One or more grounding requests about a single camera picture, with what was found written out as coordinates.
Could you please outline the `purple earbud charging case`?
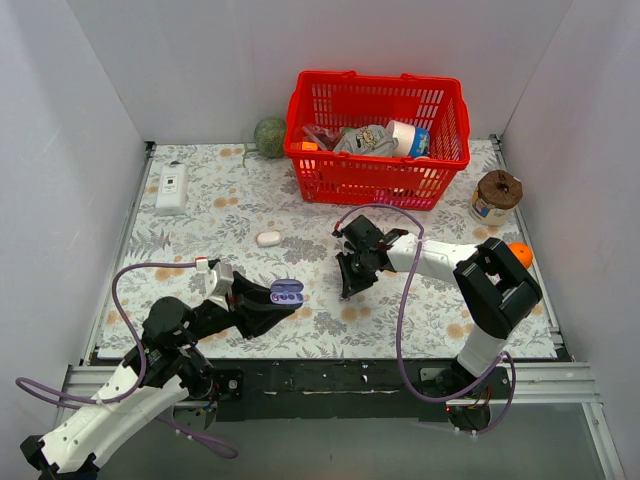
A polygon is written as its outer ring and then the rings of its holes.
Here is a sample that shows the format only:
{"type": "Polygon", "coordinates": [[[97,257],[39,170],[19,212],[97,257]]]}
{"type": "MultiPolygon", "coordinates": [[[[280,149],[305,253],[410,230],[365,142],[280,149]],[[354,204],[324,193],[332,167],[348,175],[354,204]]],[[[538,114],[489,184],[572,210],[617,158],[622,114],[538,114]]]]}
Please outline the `purple earbud charging case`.
{"type": "Polygon", "coordinates": [[[304,302],[304,284],[296,279],[278,279],[271,284],[270,287],[270,300],[273,304],[290,306],[302,304],[304,302]],[[277,304],[271,299],[273,294],[293,294],[297,297],[297,300],[293,304],[277,304]]]}

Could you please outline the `white earbud charging case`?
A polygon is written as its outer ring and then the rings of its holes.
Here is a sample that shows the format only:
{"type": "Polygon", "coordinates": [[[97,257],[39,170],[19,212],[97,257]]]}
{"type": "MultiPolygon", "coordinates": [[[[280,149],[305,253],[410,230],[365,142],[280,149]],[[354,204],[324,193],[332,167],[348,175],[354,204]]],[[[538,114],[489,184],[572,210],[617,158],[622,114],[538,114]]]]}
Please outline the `white earbud charging case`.
{"type": "Polygon", "coordinates": [[[261,232],[256,237],[256,243],[259,247],[271,247],[279,245],[282,241],[282,235],[278,231],[261,232]]]}

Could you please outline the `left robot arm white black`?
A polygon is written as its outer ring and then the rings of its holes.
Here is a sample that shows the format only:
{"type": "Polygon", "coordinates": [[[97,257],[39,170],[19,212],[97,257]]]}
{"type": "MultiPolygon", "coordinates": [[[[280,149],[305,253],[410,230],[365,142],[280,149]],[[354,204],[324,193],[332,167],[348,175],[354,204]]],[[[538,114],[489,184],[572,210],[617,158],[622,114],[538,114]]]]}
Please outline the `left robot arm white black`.
{"type": "Polygon", "coordinates": [[[200,305],[176,297],[156,300],[143,332],[111,377],[89,398],[72,401],[76,411],[56,429],[27,437],[20,449],[42,479],[94,479],[115,451],[175,404],[202,401],[206,411],[239,393],[243,377],[215,368],[199,340],[235,328],[259,337],[295,313],[304,302],[297,280],[269,287],[218,265],[213,289],[200,305]]]}

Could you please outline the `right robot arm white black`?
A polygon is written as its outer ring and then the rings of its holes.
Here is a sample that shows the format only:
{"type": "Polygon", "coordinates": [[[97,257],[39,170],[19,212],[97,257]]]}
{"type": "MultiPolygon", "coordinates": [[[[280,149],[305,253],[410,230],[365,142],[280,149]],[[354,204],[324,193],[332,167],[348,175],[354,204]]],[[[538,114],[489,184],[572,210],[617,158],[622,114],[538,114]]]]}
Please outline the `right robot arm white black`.
{"type": "Polygon", "coordinates": [[[345,227],[336,225],[332,235],[344,240],[344,250],[336,255],[342,298],[371,288],[382,271],[407,275],[396,327],[397,363],[407,389],[429,403],[471,398],[486,389],[489,374],[508,357],[504,347],[512,332],[543,297],[528,267],[497,238],[451,244],[427,239],[423,228],[417,235],[397,228],[383,232],[363,215],[345,227]],[[463,348],[442,372],[440,390],[447,393],[442,397],[419,393],[402,358],[403,318],[415,275],[457,286],[474,321],[463,348]]]}

